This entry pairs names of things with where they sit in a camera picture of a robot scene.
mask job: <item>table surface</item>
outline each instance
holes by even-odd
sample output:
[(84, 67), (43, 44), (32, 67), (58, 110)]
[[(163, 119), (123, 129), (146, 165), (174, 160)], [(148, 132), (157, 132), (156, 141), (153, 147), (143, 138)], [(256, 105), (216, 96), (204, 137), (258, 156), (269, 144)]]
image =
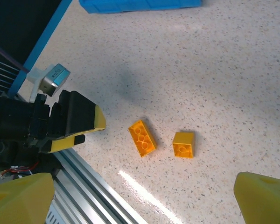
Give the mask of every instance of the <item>table surface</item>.
[[(36, 66), (51, 63), (107, 120), (74, 149), (148, 223), (244, 223), (236, 175), (280, 178), (280, 0), (102, 15), (75, 0)], [(139, 119), (158, 143), (144, 157)], [(193, 159), (174, 156), (179, 131), (196, 133)]]

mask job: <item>blue plastic container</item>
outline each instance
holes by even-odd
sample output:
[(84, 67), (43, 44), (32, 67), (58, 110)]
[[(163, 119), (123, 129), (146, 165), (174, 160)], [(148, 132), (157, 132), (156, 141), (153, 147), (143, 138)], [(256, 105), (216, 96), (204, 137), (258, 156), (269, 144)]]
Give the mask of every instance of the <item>blue plastic container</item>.
[(79, 0), (88, 13), (120, 13), (198, 7), (201, 0)]

